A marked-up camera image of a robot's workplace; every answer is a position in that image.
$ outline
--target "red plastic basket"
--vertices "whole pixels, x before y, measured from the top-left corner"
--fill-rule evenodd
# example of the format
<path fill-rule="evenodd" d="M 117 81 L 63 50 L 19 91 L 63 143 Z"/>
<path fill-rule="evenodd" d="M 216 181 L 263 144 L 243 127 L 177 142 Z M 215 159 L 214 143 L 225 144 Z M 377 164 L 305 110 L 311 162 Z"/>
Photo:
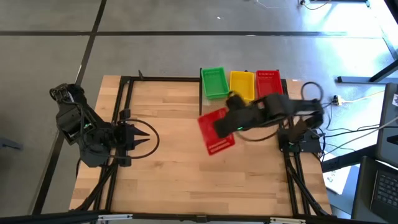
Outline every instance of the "red plastic basket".
<path fill-rule="evenodd" d="M 232 134 L 228 135 L 226 138 L 220 139 L 213 127 L 213 123 L 218 119 L 224 118 L 225 115 L 226 108 L 222 108 L 198 118 L 200 131 L 209 155 L 213 155 L 235 145 L 234 136 Z"/>
<path fill-rule="evenodd" d="M 284 94 L 278 70 L 258 70 L 256 74 L 258 98 L 272 93 Z"/>

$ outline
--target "yellow basket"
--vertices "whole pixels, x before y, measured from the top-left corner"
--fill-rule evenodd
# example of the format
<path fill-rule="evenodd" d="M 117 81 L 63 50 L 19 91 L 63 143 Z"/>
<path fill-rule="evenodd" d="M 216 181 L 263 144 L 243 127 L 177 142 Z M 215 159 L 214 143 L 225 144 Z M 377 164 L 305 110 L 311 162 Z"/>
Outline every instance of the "yellow basket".
<path fill-rule="evenodd" d="M 231 71 L 229 89 L 241 95 L 246 103 L 254 100 L 254 73 Z"/>

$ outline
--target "wooden tabletop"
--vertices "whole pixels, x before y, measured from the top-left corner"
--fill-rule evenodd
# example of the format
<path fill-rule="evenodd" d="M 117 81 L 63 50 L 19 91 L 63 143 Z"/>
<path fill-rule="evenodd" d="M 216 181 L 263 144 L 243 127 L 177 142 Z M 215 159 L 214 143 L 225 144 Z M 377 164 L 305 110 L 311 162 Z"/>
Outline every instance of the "wooden tabletop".
<path fill-rule="evenodd" d="M 111 121 L 120 76 L 104 76 L 95 111 Z M 302 83 L 287 80 L 289 96 L 300 98 Z M 134 82 L 131 116 L 151 124 L 160 134 L 160 146 L 151 156 L 120 167 L 112 212 L 212 215 L 292 215 L 282 153 L 277 138 L 245 142 L 235 136 L 235 146 L 209 156 L 198 127 L 199 83 Z M 203 114 L 223 107 L 224 100 L 208 101 L 203 95 Z M 142 143 L 130 156 L 150 151 L 152 141 Z M 243 135 L 260 138 L 276 127 L 252 129 Z M 301 154 L 305 182 L 317 202 L 331 212 L 320 163 Z M 76 208 L 98 183 L 100 168 L 81 163 L 70 208 Z M 302 203 L 295 186 L 299 211 Z M 101 208 L 108 186 L 104 188 Z"/>

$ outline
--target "desk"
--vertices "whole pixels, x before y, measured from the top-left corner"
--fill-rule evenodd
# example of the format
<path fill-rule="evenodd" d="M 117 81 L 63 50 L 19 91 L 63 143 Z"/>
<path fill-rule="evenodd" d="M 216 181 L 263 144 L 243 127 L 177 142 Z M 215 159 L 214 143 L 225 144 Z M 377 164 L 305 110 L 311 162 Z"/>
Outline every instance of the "desk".
<path fill-rule="evenodd" d="M 95 111 L 111 121 L 120 76 L 104 76 Z M 301 82 L 287 80 L 289 96 L 300 98 Z M 120 167 L 112 202 L 112 212 L 173 213 L 209 215 L 291 216 L 287 178 L 277 138 L 263 142 L 244 142 L 235 136 L 236 145 L 207 154 L 198 127 L 199 83 L 134 82 L 131 117 L 151 124 L 160 135 L 158 150 L 145 159 Z M 224 100 L 202 103 L 203 114 L 220 108 Z M 137 127 L 153 141 L 141 144 L 131 156 L 150 151 L 155 136 L 146 126 Z M 264 137 L 276 127 L 252 129 L 250 138 Z M 319 161 L 302 154 L 305 182 L 317 202 L 331 213 Z M 76 208 L 98 183 L 100 168 L 81 163 L 70 208 Z M 303 212 L 296 186 L 299 211 Z M 100 208 L 108 187 L 103 191 Z"/>

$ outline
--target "gray floor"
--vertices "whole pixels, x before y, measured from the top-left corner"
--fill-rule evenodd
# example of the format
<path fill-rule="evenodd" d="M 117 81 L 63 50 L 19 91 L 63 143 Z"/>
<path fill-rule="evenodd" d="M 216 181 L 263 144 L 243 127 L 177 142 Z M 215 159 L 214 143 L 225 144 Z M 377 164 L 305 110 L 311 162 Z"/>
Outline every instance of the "gray floor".
<path fill-rule="evenodd" d="M 82 83 L 89 103 L 95 105 L 103 75 L 137 75 L 138 69 L 147 76 L 184 77 L 197 76 L 200 67 L 279 69 L 282 78 L 321 84 L 324 101 L 333 95 L 353 100 L 383 89 L 335 83 L 340 75 L 370 77 L 394 60 L 382 37 L 396 27 L 380 12 L 383 4 L 376 2 L 369 9 L 363 3 L 332 3 L 309 11 L 293 0 L 259 2 L 108 0 L 99 30 L 322 31 L 352 36 L 97 37 Z M 0 31 L 89 31 L 99 6 L 100 0 L 0 0 Z M 75 81 L 87 41 L 88 37 L 0 37 L 0 136 L 24 144 L 23 151 L 0 151 L 0 217 L 30 213 L 56 132 L 58 109 L 48 90 Z M 306 92 L 316 94 L 316 90 Z M 331 128 L 376 124 L 379 116 L 368 114 L 380 114 L 381 103 L 375 97 L 334 107 Z M 353 136 L 328 143 L 343 143 Z M 372 135 L 348 147 L 360 149 L 375 141 Z M 45 213 L 67 211 L 77 159 L 76 146 L 64 144 Z"/>

